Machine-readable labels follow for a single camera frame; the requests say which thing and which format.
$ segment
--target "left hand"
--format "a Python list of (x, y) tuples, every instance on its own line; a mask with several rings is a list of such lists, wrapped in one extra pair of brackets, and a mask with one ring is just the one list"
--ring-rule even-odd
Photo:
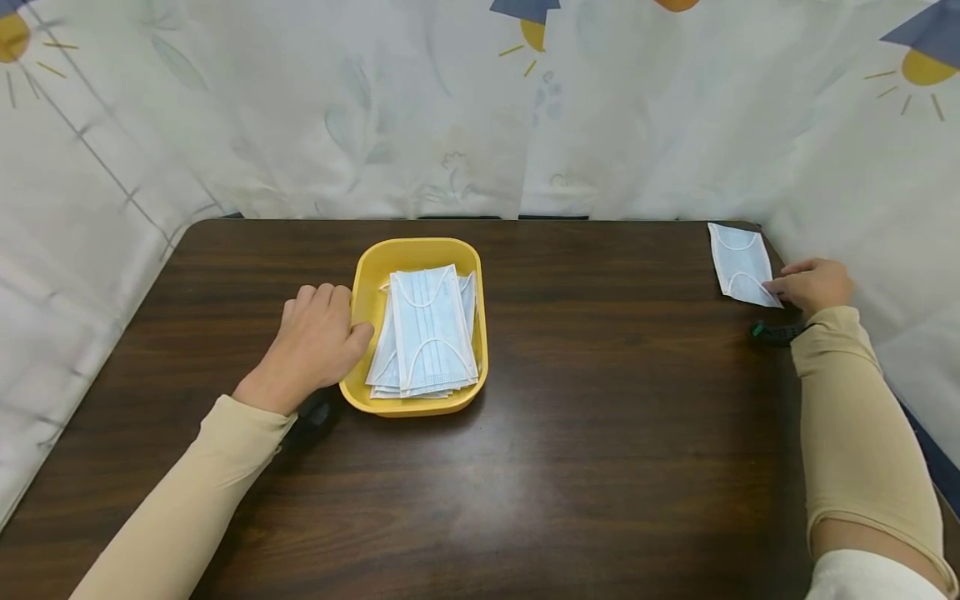
[(373, 325), (350, 327), (349, 288), (304, 285), (283, 305), (280, 331), (233, 399), (289, 416), (320, 388), (338, 383), (360, 361)]

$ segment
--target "yellow tray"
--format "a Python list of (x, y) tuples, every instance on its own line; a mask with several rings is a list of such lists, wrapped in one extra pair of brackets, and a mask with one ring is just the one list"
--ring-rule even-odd
[[(376, 342), (380, 338), (387, 294), (380, 290), (390, 282), (394, 271), (419, 271), (454, 264), (457, 275), (476, 273), (477, 302), (474, 311), (473, 355), (477, 360), (478, 379), (475, 384), (456, 390), (446, 398), (370, 398), (372, 388), (365, 383), (373, 360)], [(374, 244), (363, 253), (357, 263), (353, 280), (353, 322), (369, 321), (375, 332), (367, 353), (360, 363), (340, 382), (340, 390), (347, 402), (380, 417), (431, 417), (455, 413), (473, 401), (487, 381), (490, 368), (487, 357), (487, 318), (483, 302), (483, 275), (480, 255), (473, 246), (451, 237), (411, 237), (386, 240)]]

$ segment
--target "beige sleeve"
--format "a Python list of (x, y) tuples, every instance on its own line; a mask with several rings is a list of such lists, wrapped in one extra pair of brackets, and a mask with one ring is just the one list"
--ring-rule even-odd
[(220, 396), (197, 440), (80, 581), (73, 600), (188, 598), (295, 417)]
[(825, 518), (882, 531), (926, 556), (952, 597), (957, 578), (944, 560), (943, 521), (924, 456), (859, 313), (830, 308), (809, 325), (792, 346), (803, 382), (807, 535)]

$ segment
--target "right hand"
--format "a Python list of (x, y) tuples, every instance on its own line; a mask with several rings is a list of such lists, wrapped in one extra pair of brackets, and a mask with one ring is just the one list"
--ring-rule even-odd
[(350, 326), (349, 288), (304, 285), (283, 305), (280, 331), (233, 399), (289, 416), (315, 390), (336, 384), (360, 362), (373, 325)]
[(853, 280), (843, 263), (810, 258), (787, 265), (780, 273), (782, 277), (764, 282), (763, 287), (795, 304), (807, 319), (826, 308), (850, 303)]

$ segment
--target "blue triangle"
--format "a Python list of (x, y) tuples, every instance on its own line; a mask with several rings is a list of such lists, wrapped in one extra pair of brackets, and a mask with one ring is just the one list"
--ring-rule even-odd
[(559, 7), (560, 0), (493, 0), (490, 10), (546, 25), (546, 12)]
[(8, 14), (15, 13), (17, 9), (28, 2), (30, 2), (30, 0), (0, 0), (0, 19)]
[(960, 0), (940, 0), (880, 39), (960, 69)]

